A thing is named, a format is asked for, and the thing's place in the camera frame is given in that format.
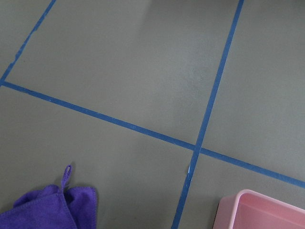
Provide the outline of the purple microfiber cloth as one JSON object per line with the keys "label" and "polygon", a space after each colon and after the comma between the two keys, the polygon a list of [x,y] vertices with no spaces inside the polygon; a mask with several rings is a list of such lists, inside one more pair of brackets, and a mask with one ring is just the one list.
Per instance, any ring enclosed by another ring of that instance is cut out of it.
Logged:
{"label": "purple microfiber cloth", "polygon": [[95,229],[97,194],[93,187],[67,188],[72,165],[67,165],[61,185],[27,192],[12,209],[1,213],[2,229]]}

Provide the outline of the pink plastic bin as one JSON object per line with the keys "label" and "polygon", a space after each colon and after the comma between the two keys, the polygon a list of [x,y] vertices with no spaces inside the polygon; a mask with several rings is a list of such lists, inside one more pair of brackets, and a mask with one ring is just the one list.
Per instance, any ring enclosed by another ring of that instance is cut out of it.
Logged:
{"label": "pink plastic bin", "polygon": [[301,208],[244,189],[223,197],[218,205],[214,229],[303,229]]}

